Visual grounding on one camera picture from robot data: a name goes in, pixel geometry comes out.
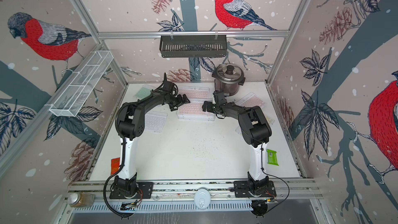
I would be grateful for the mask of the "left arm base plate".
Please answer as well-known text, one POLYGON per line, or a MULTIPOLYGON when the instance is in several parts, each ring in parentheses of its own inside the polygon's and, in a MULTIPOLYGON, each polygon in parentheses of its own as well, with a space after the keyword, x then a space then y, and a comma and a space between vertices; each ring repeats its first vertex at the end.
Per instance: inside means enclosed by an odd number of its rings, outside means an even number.
POLYGON ((150 181, 136 182, 124 179, 115 180, 110 189, 110 199, 150 199, 154 183, 150 181))

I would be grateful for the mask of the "pink keyboard front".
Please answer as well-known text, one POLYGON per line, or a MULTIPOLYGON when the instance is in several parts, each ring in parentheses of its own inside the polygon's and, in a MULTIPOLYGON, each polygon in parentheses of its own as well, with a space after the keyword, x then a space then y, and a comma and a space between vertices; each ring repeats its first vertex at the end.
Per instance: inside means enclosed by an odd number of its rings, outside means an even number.
POLYGON ((177 110, 177 118, 186 121, 214 121, 216 116, 213 113, 204 112, 203 102, 191 102, 177 110))

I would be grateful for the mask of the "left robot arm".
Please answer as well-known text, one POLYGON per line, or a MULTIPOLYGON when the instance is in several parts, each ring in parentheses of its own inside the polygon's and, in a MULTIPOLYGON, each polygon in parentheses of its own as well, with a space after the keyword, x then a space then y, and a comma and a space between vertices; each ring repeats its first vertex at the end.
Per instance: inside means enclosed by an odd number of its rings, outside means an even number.
POLYGON ((149 96, 136 102, 126 102, 121 106, 115 119, 115 128, 122 145, 121 161, 119 170, 112 174, 117 189, 130 195, 134 195, 138 189, 134 159, 138 137, 145 130, 146 114, 158 105, 167 104, 173 112, 189 103, 190 100, 185 94, 178 93, 176 84, 164 80, 160 86, 151 90, 149 96))

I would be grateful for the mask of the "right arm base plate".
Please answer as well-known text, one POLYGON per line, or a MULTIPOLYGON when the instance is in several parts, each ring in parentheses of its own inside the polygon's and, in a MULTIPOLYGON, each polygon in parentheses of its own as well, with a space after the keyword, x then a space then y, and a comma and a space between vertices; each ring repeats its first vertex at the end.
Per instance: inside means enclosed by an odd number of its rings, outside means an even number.
POLYGON ((248 179, 233 182, 233 192, 236 198, 275 198, 274 182, 268 177, 262 180, 248 179))

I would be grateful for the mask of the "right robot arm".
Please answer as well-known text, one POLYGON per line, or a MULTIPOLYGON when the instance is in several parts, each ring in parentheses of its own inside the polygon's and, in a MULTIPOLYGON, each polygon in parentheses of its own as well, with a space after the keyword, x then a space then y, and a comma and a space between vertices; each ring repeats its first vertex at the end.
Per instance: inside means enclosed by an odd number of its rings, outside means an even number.
POLYGON ((259 106, 244 107, 228 102, 221 91, 214 91, 214 101, 205 101, 204 112, 217 116, 230 117, 238 121, 244 141, 252 146, 248 171, 248 190, 253 195, 260 195, 269 185, 269 177, 264 168, 264 148, 272 135, 271 127, 259 106))

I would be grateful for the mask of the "white keyboard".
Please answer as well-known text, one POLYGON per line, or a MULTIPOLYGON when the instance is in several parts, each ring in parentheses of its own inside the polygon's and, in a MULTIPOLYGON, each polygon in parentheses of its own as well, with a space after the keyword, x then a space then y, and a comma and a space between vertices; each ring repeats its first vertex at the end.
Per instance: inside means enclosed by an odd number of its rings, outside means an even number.
POLYGON ((161 133, 167 120, 167 114, 150 111, 145 115, 145 131, 161 133))

